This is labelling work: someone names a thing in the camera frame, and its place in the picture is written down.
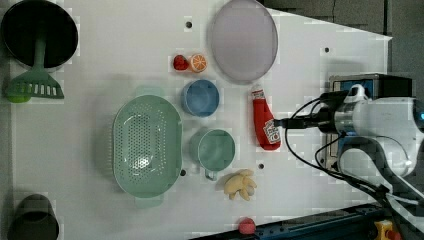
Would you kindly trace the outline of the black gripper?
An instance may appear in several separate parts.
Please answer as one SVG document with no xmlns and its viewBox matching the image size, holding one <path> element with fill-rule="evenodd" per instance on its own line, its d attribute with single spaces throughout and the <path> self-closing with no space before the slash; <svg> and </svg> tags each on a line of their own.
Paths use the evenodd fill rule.
<svg viewBox="0 0 424 240">
<path fill-rule="evenodd" d="M 348 90 L 323 93 L 319 97 L 322 104 L 317 113 L 300 119 L 274 119 L 275 127 L 284 129 L 304 129 L 317 127 L 322 133 L 336 134 L 335 113 L 344 104 L 344 99 L 348 95 Z"/>
</svg>

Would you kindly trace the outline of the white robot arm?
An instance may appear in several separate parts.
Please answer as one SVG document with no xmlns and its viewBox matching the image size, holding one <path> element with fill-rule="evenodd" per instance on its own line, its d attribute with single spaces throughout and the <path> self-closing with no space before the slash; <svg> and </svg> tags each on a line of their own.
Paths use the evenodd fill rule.
<svg viewBox="0 0 424 240">
<path fill-rule="evenodd" d="M 423 230 L 423 191 L 407 181 L 423 159 L 423 103 L 413 97 L 372 100 L 356 84 L 314 100 L 316 113 L 274 119 L 290 129 L 318 128 L 343 142 L 337 168 L 311 166 L 368 194 L 418 231 Z"/>
</svg>

